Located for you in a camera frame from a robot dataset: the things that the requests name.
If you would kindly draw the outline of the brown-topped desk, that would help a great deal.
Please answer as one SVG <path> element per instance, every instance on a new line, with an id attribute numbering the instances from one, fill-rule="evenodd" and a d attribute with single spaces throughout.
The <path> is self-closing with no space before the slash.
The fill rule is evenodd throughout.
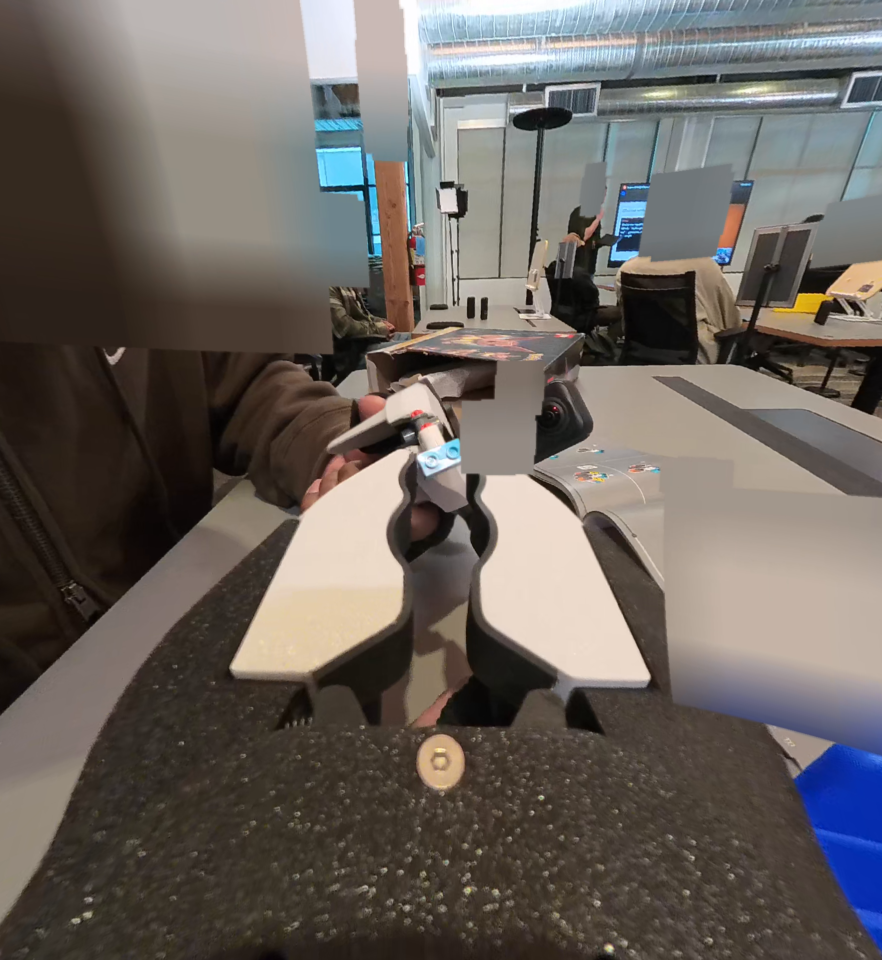
<path id="1" fill-rule="evenodd" d="M 737 342 L 736 354 L 746 356 L 758 335 L 804 343 L 829 351 L 857 350 L 869 354 L 861 384 L 851 407 L 873 414 L 882 398 L 882 319 L 855 319 L 831 314 L 818 324 L 812 314 L 780 313 L 773 308 L 759 310 L 756 320 L 747 320 Z"/>

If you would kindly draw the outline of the wooden post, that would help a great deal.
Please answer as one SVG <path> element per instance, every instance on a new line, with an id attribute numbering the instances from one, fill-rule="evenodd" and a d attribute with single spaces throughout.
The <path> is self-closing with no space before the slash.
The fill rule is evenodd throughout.
<path id="1" fill-rule="evenodd" d="M 376 160 L 375 185 L 386 317 L 396 330 L 410 333 L 414 328 L 414 309 L 409 276 L 404 164 Z"/>

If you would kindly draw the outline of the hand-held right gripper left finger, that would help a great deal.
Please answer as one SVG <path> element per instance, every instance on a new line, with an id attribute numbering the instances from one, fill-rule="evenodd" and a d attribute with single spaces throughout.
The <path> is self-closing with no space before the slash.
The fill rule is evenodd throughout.
<path id="1" fill-rule="evenodd" d="M 361 657 L 409 618 L 397 523 L 412 496 L 401 449 L 303 514 L 231 662 L 240 680 L 362 683 Z"/>

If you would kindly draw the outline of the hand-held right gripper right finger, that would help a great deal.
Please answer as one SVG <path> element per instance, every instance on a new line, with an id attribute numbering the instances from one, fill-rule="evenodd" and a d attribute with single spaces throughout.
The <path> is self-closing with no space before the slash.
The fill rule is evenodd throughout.
<path id="1" fill-rule="evenodd" d="M 473 491 L 467 653 L 491 690 L 643 689 L 650 673 L 582 524 L 521 475 Z"/>

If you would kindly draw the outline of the person's left forearm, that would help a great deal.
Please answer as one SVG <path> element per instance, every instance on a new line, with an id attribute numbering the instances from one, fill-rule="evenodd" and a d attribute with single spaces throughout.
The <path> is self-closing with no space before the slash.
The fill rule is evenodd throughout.
<path id="1" fill-rule="evenodd" d="M 354 405 L 279 354 L 204 351 L 213 467 L 246 476 L 281 508 L 298 505 L 325 469 L 328 444 Z"/>

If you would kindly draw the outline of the blue plastic bin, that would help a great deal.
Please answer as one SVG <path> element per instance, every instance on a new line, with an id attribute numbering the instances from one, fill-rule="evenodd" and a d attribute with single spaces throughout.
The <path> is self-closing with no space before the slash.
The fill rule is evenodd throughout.
<path id="1" fill-rule="evenodd" d="M 882 756 L 831 746 L 795 786 L 831 870 L 882 952 Z"/>

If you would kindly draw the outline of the grey monitor on stand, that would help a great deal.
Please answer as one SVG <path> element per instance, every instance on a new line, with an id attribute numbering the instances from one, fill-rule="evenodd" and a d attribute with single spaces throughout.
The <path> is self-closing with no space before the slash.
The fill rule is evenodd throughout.
<path id="1" fill-rule="evenodd" d="M 733 362 L 752 355 L 752 339 L 763 308 L 791 308 L 811 255 L 819 220 L 762 227 L 752 237 L 736 293 L 738 307 L 750 307 L 748 325 L 736 340 Z"/>

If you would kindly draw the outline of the person's left hand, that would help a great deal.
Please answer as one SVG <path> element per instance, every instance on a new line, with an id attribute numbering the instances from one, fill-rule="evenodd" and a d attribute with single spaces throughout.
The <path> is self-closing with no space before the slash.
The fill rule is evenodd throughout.
<path id="1" fill-rule="evenodd" d="M 379 393 L 368 393 L 352 402 L 351 423 L 356 426 L 369 419 L 380 412 L 385 403 L 386 398 Z M 304 494 L 300 505 L 301 514 L 377 459 L 377 455 L 366 453 L 361 449 L 353 449 L 331 457 L 320 476 L 311 483 Z M 453 528 L 454 520 L 452 514 L 442 512 L 429 501 L 416 503 L 410 514 L 410 544 L 405 554 L 406 559 L 413 562 L 446 540 Z"/>

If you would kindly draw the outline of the printed cardboard toy box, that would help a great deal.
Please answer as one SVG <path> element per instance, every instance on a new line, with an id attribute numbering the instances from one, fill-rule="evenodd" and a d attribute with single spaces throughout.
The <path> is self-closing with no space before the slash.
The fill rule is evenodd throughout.
<path id="1" fill-rule="evenodd" d="M 443 364 L 469 361 L 524 362 L 543 372 L 544 381 L 576 379 L 584 336 L 571 331 L 447 328 L 372 350 L 366 357 L 368 392 L 386 395 L 400 377 Z"/>

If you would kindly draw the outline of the wall screen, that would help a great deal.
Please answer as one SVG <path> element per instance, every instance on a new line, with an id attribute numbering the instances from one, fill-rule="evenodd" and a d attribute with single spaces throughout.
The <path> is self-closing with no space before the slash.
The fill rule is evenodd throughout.
<path id="1" fill-rule="evenodd" d="M 754 181 L 749 179 L 733 181 L 727 216 L 713 258 L 722 268 L 729 266 L 733 259 L 753 186 Z M 615 209 L 615 242 L 610 246 L 607 256 L 609 268 L 619 268 L 639 254 L 648 193 L 648 183 L 622 183 L 619 187 Z"/>

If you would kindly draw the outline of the wooden laptop stand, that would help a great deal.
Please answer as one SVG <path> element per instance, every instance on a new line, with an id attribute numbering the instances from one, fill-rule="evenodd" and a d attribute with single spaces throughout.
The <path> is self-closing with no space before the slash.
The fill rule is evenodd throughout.
<path id="1" fill-rule="evenodd" d="M 831 284 L 826 297 L 840 305 L 828 313 L 830 319 L 875 322 L 879 318 L 870 313 L 868 301 L 882 290 L 882 258 L 877 261 L 851 265 Z"/>

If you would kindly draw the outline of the light panel on stand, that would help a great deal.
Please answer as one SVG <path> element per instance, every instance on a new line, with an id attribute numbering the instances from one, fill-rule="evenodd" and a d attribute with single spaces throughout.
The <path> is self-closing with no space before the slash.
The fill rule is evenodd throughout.
<path id="1" fill-rule="evenodd" d="M 447 219 L 451 303 L 460 305 L 460 223 L 468 213 L 469 194 L 458 182 L 442 180 L 436 188 L 437 209 Z"/>

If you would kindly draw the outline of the person's brown jacket torso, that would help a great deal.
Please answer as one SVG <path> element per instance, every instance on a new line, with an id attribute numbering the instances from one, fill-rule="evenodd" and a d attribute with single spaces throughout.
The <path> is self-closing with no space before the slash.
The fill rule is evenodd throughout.
<path id="1" fill-rule="evenodd" d="M 0 342 L 0 714 L 207 512 L 197 351 Z"/>

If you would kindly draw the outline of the large silver air duct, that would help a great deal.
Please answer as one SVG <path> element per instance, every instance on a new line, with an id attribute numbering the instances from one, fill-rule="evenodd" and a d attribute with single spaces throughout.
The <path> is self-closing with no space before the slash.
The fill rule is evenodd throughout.
<path id="1" fill-rule="evenodd" d="M 882 2 L 419 2 L 436 89 L 882 67 Z"/>

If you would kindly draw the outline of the small toy brick assembly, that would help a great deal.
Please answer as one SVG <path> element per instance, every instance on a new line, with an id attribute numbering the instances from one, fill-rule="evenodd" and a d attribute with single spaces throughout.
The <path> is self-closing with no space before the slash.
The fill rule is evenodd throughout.
<path id="1" fill-rule="evenodd" d="M 412 411 L 400 438 L 406 447 L 417 450 L 416 460 L 424 478 L 445 473 L 461 462 L 459 439 L 448 438 L 446 428 L 434 414 Z"/>

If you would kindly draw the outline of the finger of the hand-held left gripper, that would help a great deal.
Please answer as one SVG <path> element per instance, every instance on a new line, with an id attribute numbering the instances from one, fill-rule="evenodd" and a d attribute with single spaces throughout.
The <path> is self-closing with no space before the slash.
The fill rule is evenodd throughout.
<path id="1" fill-rule="evenodd" d="M 434 416 L 445 428 L 445 409 L 434 390 L 426 384 L 413 384 L 389 393 L 380 411 L 334 439 L 327 446 L 327 453 L 335 456 L 354 450 L 374 450 L 385 443 L 389 450 L 395 440 L 400 442 L 417 411 Z"/>
<path id="2" fill-rule="evenodd" d="M 457 513 L 468 505 L 467 480 L 458 453 L 419 453 L 418 498 L 432 502 L 443 512 Z"/>

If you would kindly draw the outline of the slim silver air duct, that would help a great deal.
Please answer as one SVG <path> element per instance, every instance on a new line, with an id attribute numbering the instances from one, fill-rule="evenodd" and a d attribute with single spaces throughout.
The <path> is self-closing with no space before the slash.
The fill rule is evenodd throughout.
<path id="1" fill-rule="evenodd" d="M 850 76 L 602 88 L 597 116 L 586 118 L 622 121 L 647 115 L 882 111 L 882 107 L 864 110 L 839 108 Z M 544 107 L 544 91 L 534 95 L 533 105 Z"/>

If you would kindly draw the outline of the white phone stand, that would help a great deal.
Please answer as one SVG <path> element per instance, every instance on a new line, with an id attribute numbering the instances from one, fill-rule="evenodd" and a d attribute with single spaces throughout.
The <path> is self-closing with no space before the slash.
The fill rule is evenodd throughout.
<path id="1" fill-rule="evenodd" d="M 526 306 L 524 309 L 535 320 L 546 320 L 550 317 L 551 295 L 544 277 L 544 262 L 548 248 L 549 243 L 545 239 L 535 242 L 525 283 Z"/>

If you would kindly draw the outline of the black floor lamp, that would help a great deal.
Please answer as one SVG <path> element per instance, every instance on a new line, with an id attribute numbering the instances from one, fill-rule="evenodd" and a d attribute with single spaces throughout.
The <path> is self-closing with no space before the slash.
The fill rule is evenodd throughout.
<path id="1" fill-rule="evenodd" d="M 530 218 L 529 257 L 530 265 L 537 243 L 539 241 L 539 220 L 543 182 L 544 139 L 548 131 L 556 130 L 570 123 L 573 115 L 570 109 L 563 106 L 532 107 L 515 114 L 511 119 L 512 126 L 526 133 L 536 134 L 534 179 L 532 188 L 532 204 Z"/>

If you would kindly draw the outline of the black mesh office chair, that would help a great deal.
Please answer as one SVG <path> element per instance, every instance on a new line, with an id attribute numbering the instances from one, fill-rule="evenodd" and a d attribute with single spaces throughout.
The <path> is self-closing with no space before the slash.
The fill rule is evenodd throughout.
<path id="1" fill-rule="evenodd" d="M 619 366 L 687 366 L 698 359 L 696 273 L 622 274 Z"/>

